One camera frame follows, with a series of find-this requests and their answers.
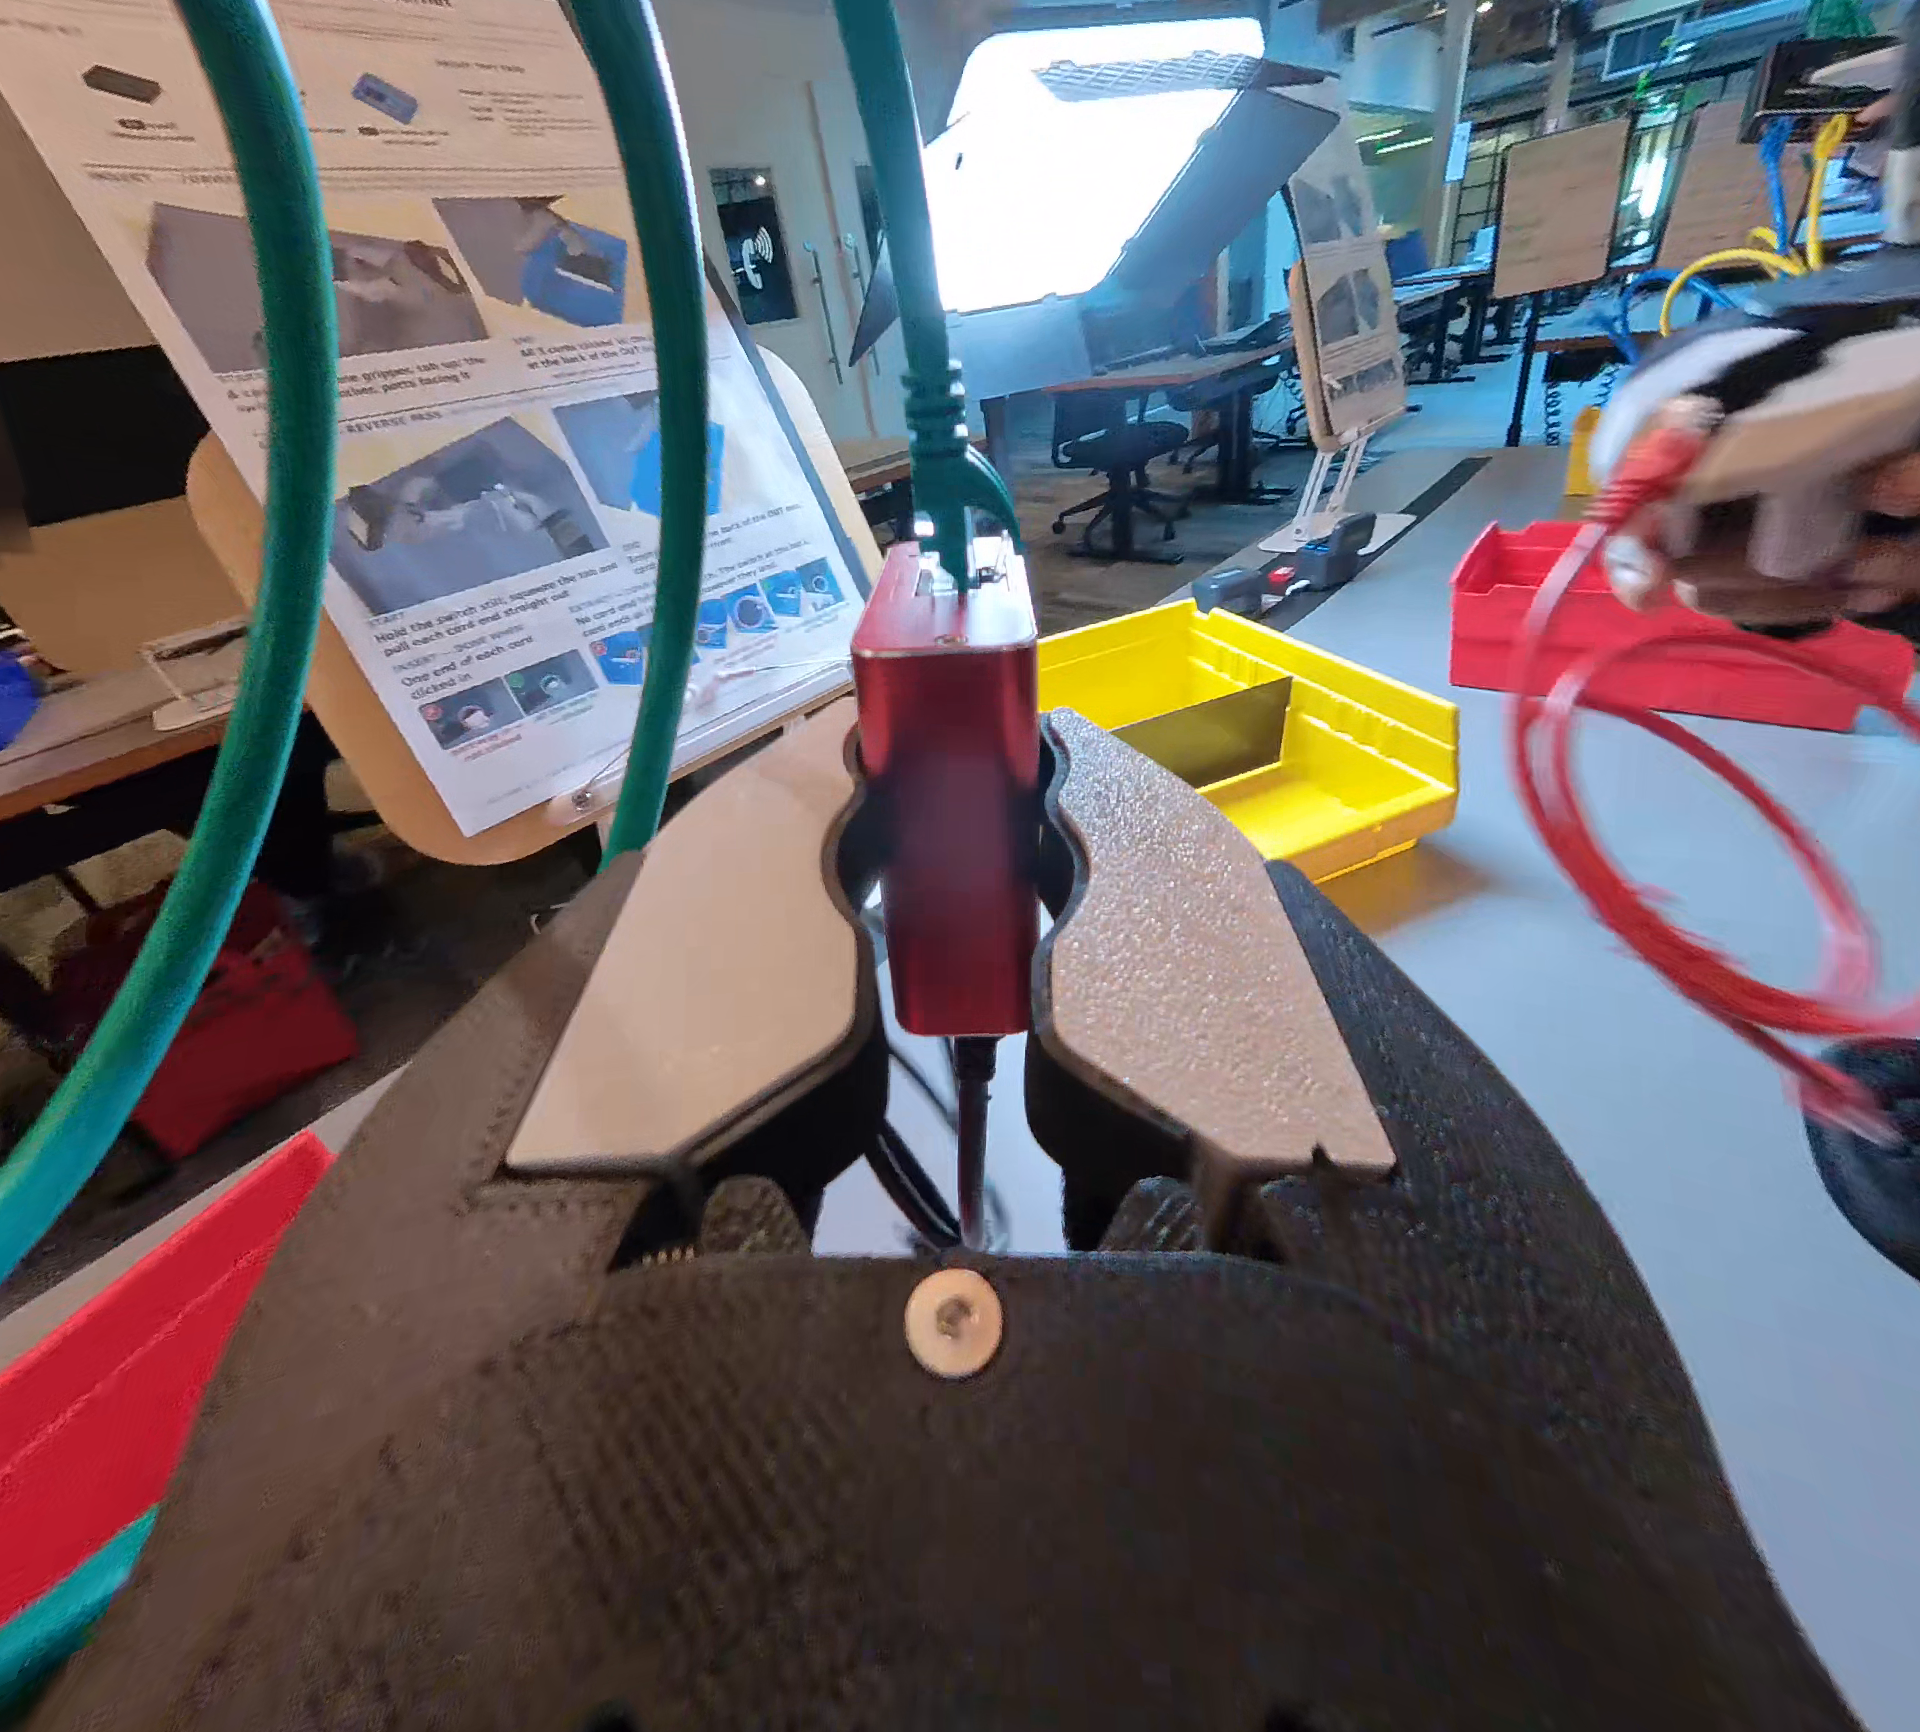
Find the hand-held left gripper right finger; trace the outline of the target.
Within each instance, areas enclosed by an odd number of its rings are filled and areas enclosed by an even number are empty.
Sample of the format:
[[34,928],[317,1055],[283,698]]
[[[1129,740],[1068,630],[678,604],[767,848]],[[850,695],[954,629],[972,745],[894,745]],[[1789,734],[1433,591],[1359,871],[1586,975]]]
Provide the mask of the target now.
[[1264,1189],[1384,1189],[1398,1154],[1257,844],[1135,745],[1043,717],[1044,936],[1024,1116],[1092,1249],[1142,1183],[1184,1187],[1206,1249]]

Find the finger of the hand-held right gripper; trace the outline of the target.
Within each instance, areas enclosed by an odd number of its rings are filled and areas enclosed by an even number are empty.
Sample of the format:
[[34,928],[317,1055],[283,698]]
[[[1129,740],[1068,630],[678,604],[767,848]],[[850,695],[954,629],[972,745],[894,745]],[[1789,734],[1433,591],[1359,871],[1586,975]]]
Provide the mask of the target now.
[[1632,442],[1674,400],[1709,397],[1722,377],[1800,342],[1802,333],[1791,326],[1695,326],[1665,339],[1617,385],[1613,442]]
[[1746,568],[1811,582],[1861,542],[1865,472],[1915,453],[1916,432],[1919,333],[1850,336],[1714,430],[1689,502],[1745,506]]

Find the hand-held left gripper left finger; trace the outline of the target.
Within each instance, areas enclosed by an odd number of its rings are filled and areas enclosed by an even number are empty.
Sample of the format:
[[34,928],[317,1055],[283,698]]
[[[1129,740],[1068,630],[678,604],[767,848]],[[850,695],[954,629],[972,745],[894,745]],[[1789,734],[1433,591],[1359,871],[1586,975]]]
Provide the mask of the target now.
[[823,708],[622,863],[630,884],[503,1153],[517,1197],[582,1190],[693,1238],[758,1179],[807,1229],[889,1106],[856,711]]

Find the yellow plastic bin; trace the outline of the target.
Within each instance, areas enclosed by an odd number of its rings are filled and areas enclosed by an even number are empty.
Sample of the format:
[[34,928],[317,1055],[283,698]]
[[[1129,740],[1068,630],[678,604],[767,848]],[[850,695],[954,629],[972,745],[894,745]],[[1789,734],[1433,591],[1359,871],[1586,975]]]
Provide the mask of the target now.
[[1308,881],[1452,825],[1452,700],[1184,598],[1038,645],[1038,702],[1164,767]]

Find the red metal port box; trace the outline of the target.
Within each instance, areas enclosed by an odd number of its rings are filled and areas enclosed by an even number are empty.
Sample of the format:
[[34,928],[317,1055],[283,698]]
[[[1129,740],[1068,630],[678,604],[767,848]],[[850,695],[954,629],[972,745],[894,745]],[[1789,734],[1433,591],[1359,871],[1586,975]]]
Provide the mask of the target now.
[[898,1024],[987,1042],[1028,1030],[1041,941],[1041,624],[1007,535],[956,587],[898,542],[850,646],[859,760],[878,814]]

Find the red plastic bin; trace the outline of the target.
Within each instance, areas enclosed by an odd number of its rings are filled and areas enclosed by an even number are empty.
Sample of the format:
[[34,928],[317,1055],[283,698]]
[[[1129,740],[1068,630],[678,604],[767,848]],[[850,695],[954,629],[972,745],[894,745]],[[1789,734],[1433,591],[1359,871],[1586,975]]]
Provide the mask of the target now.
[[7,1624],[162,1500],[228,1337],[331,1165],[296,1135],[4,1368]]

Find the person's right hand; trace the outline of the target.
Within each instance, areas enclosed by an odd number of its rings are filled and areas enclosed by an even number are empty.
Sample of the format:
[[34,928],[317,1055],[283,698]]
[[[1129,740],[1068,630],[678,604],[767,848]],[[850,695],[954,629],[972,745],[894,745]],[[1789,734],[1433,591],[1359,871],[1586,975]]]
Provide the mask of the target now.
[[1764,574],[1750,555],[1773,499],[1704,508],[1692,541],[1665,538],[1651,563],[1652,592],[1745,633],[1799,639],[1837,622],[1895,629],[1919,600],[1919,454],[1890,457],[1850,477],[1857,531],[1838,557],[1806,576]]

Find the wooden partition board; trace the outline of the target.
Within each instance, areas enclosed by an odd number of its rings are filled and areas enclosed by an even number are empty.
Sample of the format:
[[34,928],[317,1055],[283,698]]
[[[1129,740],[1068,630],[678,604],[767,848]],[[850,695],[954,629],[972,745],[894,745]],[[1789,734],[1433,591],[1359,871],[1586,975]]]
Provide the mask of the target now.
[[1605,277],[1629,142],[1630,121],[1606,118],[1504,153],[1495,301],[1572,291]]

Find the poster stand with white legs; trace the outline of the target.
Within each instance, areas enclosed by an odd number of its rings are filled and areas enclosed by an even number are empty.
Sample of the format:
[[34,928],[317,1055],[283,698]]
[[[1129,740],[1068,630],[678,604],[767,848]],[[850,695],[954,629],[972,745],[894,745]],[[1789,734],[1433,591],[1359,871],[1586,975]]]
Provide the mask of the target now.
[[1289,558],[1348,519],[1364,457],[1404,419],[1407,372],[1378,211],[1347,114],[1291,177],[1285,202],[1299,243],[1289,319],[1314,459],[1293,520],[1260,546]]

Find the black tabletop device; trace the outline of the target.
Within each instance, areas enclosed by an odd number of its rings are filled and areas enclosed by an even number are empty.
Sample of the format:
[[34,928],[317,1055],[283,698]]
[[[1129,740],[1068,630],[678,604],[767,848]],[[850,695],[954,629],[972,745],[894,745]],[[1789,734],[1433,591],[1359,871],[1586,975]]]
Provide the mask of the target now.
[[1201,614],[1260,618],[1299,598],[1326,596],[1416,525],[1410,513],[1348,513],[1329,531],[1289,526],[1231,565],[1197,578],[1189,592]]

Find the red fabric bag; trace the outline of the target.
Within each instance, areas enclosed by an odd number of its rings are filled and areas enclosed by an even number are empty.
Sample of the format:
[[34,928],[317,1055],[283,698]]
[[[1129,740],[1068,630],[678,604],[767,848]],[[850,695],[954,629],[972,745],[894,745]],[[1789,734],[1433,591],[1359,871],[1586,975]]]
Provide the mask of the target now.
[[358,1030],[291,909],[255,881],[133,1111],[133,1132],[176,1165],[358,1051]]

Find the black office chair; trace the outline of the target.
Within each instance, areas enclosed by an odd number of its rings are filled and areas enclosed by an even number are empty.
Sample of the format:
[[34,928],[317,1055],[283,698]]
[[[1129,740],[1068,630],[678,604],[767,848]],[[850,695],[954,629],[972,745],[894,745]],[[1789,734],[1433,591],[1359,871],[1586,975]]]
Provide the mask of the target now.
[[1103,491],[1062,506],[1051,532],[1068,535],[1075,558],[1104,565],[1151,565],[1176,568],[1184,563],[1175,545],[1179,523],[1189,515],[1182,499],[1153,489],[1149,469],[1189,444],[1182,425],[1133,416],[1119,392],[1067,391],[1053,397],[1051,462],[1057,471],[1096,472]]

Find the printed instruction poster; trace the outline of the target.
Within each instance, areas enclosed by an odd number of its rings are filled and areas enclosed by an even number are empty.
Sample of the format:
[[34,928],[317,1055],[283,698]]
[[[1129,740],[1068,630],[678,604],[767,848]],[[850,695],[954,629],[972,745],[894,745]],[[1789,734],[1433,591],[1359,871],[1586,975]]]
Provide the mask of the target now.
[[[659,639],[650,296],[558,0],[269,0],[339,310],[326,617],[455,844],[613,808]],[[173,0],[3,0],[32,164],[256,496],[269,336]]]

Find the black wall sign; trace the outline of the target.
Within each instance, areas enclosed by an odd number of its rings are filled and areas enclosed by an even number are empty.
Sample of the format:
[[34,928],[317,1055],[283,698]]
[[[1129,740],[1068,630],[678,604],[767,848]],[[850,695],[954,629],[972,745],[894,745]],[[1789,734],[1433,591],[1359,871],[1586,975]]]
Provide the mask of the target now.
[[713,166],[709,184],[741,317],[752,329],[792,325],[800,301],[773,171]]

